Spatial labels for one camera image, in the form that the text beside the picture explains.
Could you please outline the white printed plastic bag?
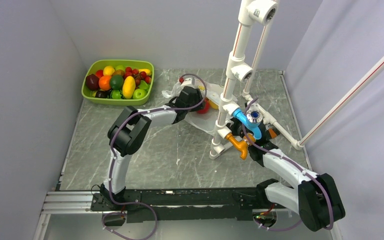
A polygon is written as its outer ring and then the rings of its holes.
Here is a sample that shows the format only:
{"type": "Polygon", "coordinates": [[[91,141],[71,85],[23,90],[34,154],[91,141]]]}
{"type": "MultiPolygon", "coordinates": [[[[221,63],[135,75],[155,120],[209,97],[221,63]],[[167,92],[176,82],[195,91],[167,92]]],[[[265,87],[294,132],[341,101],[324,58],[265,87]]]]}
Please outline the white printed plastic bag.
{"type": "MultiPolygon", "coordinates": [[[[221,85],[209,82],[205,82],[205,85],[207,89],[207,102],[204,109],[188,113],[184,120],[195,128],[202,130],[209,135],[214,135],[215,121],[218,118],[218,107],[221,104],[221,94],[224,88],[221,85]]],[[[171,99],[178,96],[183,87],[186,86],[200,89],[202,95],[205,93],[205,88],[201,81],[198,79],[193,80],[192,77],[188,77],[185,78],[182,83],[177,82],[172,90],[163,90],[161,94],[164,98],[171,99]]]]}

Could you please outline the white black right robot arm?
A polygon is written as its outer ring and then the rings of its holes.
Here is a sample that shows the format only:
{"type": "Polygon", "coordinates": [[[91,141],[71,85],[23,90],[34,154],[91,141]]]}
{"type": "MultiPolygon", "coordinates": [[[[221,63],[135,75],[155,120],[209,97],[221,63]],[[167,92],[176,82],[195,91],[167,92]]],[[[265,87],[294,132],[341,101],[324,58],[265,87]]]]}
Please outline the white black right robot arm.
{"type": "Polygon", "coordinates": [[[243,157],[251,157],[260,166],[277,173],[287,182],[269,179],[257,185],[256,203],[267,208],[271,204],[281,205],[300,217],[309,230],[316,232],[331,229],[334,222],[343,219],[346,211],[333,177],[327,173],[318,174],[289,158],[271,142],[275,132],[266,129],[262,138],[255,139],[251,131],[242,126],[238,119],[233,119],[227,127],[231,131],[226,139],[237,142],[243,157]]]}

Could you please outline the yellow fake fruit in bag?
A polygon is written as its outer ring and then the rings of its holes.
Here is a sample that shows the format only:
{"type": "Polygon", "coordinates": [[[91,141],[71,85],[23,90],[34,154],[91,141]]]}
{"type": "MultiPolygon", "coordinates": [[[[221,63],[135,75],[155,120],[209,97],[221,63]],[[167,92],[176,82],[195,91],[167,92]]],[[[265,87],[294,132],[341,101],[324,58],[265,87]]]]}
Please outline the yellow fake fruit in bag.
{"type": "Polygon", "coordinates": [[[219,106],[213,102],[212,100],[208,99],[208,104],[210,105],[210,107],[214,110],[218,110],[219,109],[219,106]]]}

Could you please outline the green fake apple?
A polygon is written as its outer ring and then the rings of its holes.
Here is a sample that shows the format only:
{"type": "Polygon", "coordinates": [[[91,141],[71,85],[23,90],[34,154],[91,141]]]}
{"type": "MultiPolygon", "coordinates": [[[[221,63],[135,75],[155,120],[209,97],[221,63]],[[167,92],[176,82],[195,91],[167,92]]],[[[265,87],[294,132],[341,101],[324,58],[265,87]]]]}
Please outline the green fake apple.
{"type": "Polygon", "coordinates": [[[137,88],[133,92],[132,99],[133,100],[143,99],[147,95],[147,93],[148,92],[145,89],[137,88]]]}

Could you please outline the yellow fake lemon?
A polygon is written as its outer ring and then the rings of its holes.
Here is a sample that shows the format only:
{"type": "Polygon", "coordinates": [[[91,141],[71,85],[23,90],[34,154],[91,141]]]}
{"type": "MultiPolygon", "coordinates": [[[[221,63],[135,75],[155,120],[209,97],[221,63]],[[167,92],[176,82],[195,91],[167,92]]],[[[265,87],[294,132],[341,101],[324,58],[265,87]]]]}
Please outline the yellow fake lemon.
{"type": "Polygon", "coordinates": [[[103,68],[102,73],[104,76],[112,76],[115,71],[116,70],[113,66],[108,65],[103,68]]]}

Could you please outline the orange fake orange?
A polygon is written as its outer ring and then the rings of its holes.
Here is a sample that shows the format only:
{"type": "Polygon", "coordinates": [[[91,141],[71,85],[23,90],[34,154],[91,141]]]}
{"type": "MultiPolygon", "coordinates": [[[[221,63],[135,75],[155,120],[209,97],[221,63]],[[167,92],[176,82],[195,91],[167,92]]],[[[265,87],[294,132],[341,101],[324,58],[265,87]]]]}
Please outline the orange fake orange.
{"type": "Polygon", "coordinates": [[[99,79],[98,85],[99,85],[100,90],[108,91],[112,88],[111,84],[110,84],[111,78],[112,78],[111,75],[103,75],[99,79]]]}

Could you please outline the dark red fake apple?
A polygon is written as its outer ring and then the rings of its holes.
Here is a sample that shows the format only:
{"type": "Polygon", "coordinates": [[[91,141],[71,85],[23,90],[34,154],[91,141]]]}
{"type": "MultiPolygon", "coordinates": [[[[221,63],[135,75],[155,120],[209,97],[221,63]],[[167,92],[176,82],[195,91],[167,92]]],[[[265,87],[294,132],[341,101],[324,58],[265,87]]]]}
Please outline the dark red fake apple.
{"type": "Polygon", "coordinates": [[[90,91],[98,91],[100,89],[99,80],[100,80],[100,78],[98,76],[96,76],[95,74],[87,75],[85,77],[85,86],[90,91]]]}

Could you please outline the orange brass faucet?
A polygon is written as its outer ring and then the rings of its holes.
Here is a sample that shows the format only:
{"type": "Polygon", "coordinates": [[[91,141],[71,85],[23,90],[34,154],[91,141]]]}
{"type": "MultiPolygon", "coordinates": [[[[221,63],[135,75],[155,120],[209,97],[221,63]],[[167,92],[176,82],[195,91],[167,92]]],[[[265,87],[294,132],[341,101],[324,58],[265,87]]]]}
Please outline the orange brass faucet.
{"type": "Polygon", "coordinates": [[[242,140],[236,140],[232,133],[228,133],[225,137],[232,146],[240,152],[240,158],[245,160],[248,156],[248,148],[250,145],[256,142],[256,139],[251,133],[246,133],[242,140]]]}

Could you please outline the orange black small tool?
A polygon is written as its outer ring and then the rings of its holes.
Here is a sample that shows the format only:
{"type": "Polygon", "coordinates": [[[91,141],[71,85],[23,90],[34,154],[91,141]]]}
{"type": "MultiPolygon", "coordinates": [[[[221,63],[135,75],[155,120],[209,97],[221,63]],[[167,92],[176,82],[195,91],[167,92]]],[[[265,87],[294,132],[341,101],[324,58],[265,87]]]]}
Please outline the orange black small tool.
{"type": "Polygon", "coordinates": [[[268,139],[274,139],[277,136],[281,135],[280,131],[275,127],[268,128],[266,132],[268,134],[268,137],[267,137],[268,139]]]}

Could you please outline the blue plastic faucet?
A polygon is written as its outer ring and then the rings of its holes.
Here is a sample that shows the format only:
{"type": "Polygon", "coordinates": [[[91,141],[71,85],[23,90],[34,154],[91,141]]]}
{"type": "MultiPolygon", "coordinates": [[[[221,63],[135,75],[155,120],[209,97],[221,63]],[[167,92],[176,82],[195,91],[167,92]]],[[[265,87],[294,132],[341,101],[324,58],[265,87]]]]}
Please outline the blue plastic faucet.
{"type": "Polygon", "coordinates": [[[257,109],[249,109],[243,113],[237,108],[232,116],[238,119],[248,130],[250,130],[256,140],[260,140],[263,136],[260,124],[263,121],[263,114],[257,109]]]}

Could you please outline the green plastic fruit basin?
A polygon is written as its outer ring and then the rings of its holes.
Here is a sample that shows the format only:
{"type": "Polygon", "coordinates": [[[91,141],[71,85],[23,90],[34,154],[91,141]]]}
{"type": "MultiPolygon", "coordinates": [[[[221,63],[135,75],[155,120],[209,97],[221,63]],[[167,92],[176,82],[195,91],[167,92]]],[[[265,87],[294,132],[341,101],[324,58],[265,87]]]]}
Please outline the green plastic fruit basin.
{"type": "Polygon", "coordinates": [[[84,77],[81,94],[96,104],[141,106],[151,95],[154,72],[154,65],[148,61],[98,60],[84,77]]]}

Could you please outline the white diagonal corner pipe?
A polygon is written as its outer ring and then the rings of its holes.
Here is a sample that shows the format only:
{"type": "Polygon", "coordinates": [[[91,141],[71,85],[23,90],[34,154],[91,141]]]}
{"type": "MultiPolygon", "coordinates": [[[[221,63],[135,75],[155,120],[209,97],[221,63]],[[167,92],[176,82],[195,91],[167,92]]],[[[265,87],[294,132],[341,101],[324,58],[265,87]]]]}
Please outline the white diagonal corner pipe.
{"type": "Polygon", "coordinates": [[[310,138],[316,134],[330,119],[339,113],[353,98],[355,98],[368,84],[384,71],[384,56],[293,146],[302,149],[310,138]]]}

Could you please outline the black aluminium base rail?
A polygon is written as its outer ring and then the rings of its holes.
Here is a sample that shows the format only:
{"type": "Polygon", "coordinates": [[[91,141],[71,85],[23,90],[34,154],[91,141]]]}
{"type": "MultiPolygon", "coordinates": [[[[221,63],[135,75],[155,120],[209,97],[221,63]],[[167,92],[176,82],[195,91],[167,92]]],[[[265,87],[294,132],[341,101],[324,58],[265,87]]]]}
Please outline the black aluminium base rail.
{"type": "Polygon", "coordinates": [[[98,191],[51,191],[44,214],[106,214],[123,212],[128,223],[153,221],[152,207],[159,221],[251,220],[269,209],[283,210],[278,203],[264,201],[255,187],[127,189],[122,204],[105,200],[98,191]]]}

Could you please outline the aluminium table edge rail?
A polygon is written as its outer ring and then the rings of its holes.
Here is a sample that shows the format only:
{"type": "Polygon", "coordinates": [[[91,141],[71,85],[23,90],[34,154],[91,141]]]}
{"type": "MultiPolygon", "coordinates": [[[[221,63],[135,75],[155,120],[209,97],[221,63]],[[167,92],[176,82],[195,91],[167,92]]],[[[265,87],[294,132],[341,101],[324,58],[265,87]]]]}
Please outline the aluminium table edge rail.
{"type": "MultiPolygon", "coordinates": [[[[297,120],[297,116],[296,116],[296,112],[295,112],[295,109],[294,109],[293,101],[292,101],[292,98],[290,96],[290,92],[289,92],[288,86],[286,84],[285,73],[286,73],[285,70],[279,70],[278,71],[278,75],[279,75],[280,80],[282,82],[283,88],[285,90],[285,95],[286,95],[286,98],[287,98],[287,101],[288,101],[288,104],[289,104],[289,107],[290,107],[290,111],[291,111],[291,114],[292,114],[292,119],[294,120],[294,124],[295,124],[297,135],[298,135],[298,140],[301,140],[302,133],[301,133],[299,122],[297,120]]],[[[311,162],[310,162],[309,155],[308,155],[306,147],[304,146],[302,148],[302,150],[303,150],[304,157],[305,157],[306,163],[308,165],[308,168],[312,170],[313,168],[312,168],[312,165],[311,165],[311,162]]]]}

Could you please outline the white PVC pipe frame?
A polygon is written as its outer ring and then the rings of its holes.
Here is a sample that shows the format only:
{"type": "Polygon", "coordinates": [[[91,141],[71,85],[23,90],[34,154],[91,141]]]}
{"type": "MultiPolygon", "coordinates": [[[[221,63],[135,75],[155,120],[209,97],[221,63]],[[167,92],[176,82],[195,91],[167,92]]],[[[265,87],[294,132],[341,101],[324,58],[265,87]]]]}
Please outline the white PVC pipe frame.
{"type": "Polygon", "coordinates": [[[214,124],[214,134],[211,141],[210,159],[218,158],[229,148],[228,144],[223,145],[222,135],[227,131],[227,118],[233,115],[233,111],[239,109],[239,105],[233,100],[233,92],[236,82],[245,84],[242,97],[250,102],[254,98],[250,95],[252,82],[260,62],[263,49],[265,47],[268,34],[272,27],[273,18],[278,10],[277,0],[243,0],[241,1],[238,13],[238,28],[232,51],[229,53],[226,80],[223,91],[220,95],[221,104],[218,107],[217,120],[214,124]],[[259,23],[263,26],[263,31],[255,52],[252,65],[245,62],[245,50],[247,48],[252,26],[259,23]]]}

